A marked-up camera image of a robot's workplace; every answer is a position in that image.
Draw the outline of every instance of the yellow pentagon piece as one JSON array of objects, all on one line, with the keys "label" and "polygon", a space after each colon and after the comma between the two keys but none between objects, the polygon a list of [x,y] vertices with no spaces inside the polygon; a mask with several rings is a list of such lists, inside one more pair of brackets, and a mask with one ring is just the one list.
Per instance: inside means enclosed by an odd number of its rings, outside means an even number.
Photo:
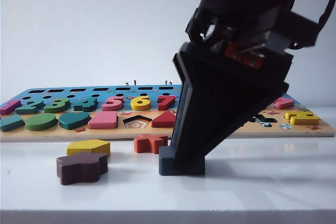
[{"label": "yellow pentagon piece", "polygon": [[99,139],[72,142],[67,147],[67,155],[79,152],[106,153],[110,156],[110,142]]},{"label": "yellow pentagon piece", "polygon": [[320,118],[310,111],[288,111],[285,118],[295,125],[318,125]]}]

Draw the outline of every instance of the red triangle piece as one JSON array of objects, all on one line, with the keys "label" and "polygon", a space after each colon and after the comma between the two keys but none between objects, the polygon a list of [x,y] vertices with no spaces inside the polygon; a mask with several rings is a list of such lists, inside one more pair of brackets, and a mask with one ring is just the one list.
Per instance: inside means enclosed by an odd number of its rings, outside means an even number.
[{"label": "red triangle piece", "polygon": [[157,118],[154,118],[152,120],[152,127],[157,128],[169,128],[174,127],[176,116],[170,112],[165,111],[161,115],[159,115]]}]

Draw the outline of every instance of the blue board section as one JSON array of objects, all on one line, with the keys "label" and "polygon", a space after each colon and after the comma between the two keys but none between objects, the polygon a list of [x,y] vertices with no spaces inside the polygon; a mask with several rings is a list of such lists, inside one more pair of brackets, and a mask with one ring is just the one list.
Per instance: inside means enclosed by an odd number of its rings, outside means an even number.
[{"label": "blue board section", "polygon": [[124,95],[123,110],[132,110],[130,103],[135,97],[148,95],[151,101],[151,108],[158,107],[158,96],[174,95],[175,103],[171,108],[176,108],[180,99],[181,85],[145,85],[145,86],[99,86],[99,87],[63,87],[63,88],[38,88],[28,89],[13,99],[20,99],[22,105],[27,102],[43,99],[45,105],[51,105],[57,98],[69,98],[70,107],[73,109],[74,104],[80,103],[84,99],[97,98],[97,109],[106,102],[107,98]]}]

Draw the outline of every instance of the empty puzzle slot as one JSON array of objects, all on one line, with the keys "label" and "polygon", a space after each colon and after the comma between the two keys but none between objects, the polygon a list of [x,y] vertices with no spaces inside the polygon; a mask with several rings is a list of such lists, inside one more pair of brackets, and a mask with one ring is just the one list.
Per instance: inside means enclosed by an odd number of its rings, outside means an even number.
[{"label": "empty puzzle slot", "polygon": [[48,92],[49,93],[57,93],[57,92],[63,92],[64,89],[50,89]]},{"label": "empty puzzle slot", "polygon": [[95,88],[93,91],[108,91],[109,88]]},{"label": "empty puzzle slot", "polygon": [[125,87],[125,88],[116,88],[115,90],[130,90],[130,87]]},{"label": "empty puzzle slot", "polygon": [[139,87],[138,90],[152,90],[153,87]]},{"label": "empty puzzle slot", "polygon": [[70,92],[83,92],[86,89],[71,89]]},{"label": "empty puzzle slot", "polygon": [[174,87],[159,87],[159,89],[174,89]]},{"label": "empty puzzle slot", "polygon": [[131,118],[126,118],[123,120],[125,128],[129,129],[142,129],[147,127],[152,119],[146,118],[142,115],[136,115]]},{"label": "empty puzzle slot", "polygon": [[28,93],[43,93],[45,90],[30,90]]}]

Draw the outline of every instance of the teal heart piece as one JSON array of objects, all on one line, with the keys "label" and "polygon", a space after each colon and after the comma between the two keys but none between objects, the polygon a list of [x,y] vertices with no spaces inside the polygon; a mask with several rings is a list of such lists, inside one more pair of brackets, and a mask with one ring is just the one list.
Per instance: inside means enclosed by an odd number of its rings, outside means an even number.
[{"label": "teal heart piece", "polygon": [[78,127],[81,127],[85,124],[87,124],[90,121],[90,113],[88,112],[69,112],[62,114],[58,120],[61,127],[72,130]]}]

